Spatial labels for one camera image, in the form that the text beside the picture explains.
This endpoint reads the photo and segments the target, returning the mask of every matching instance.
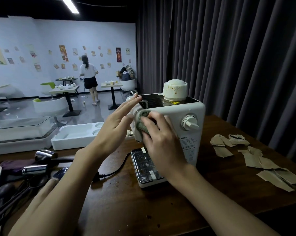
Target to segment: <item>yellow warning label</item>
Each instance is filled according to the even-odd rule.
[[[178,101],[178,102],[170,101],[170,103],[178,104],[178,103],[180,103],[180,101]]]

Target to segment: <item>woman in white shirt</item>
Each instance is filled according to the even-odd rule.
[[[93,64],[88,62],[88,57],[86,55],[81,56],[81,60],[83,61],[83,64],[80,65],[80,76],[85,77],[85,88],[90,91],[91,98],[93,100],[92,105],[97,105],[100,100],[98,99],[98,83],[95,79],[95,75],[97,75],[99,71]]]

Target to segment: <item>black ceiling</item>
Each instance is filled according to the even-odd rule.
[[[72,14],[62,0],[0,0],[0,17],[29,16],[34,19],[133,23],[136,21],[136,0],[72,1],[79,15]]]

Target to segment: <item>coffee machine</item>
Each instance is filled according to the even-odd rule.
[[[130,113],[136,115],[141,110],[146,109],[169,116],[180,139],[187,162],[195,166],[205,117],[205,105],[187,96],[187,83],[179,79],[166,82],[163,93],[141,96],[142,101]],[[136,128],[135,121],[131,123],[131,129],[135,140],[142,142],[142,135]],[[144,148],[132,150],[132,162],[140,187],[144,188],[166,181],[159,174],[149,153]]]

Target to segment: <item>ceiling light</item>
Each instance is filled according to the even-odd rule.
[[[79,14],[79,11],[77,10],[77,8],[71,0],[63,0],[63,2],[66,4],[69,10],[71,10],[72,13]]]

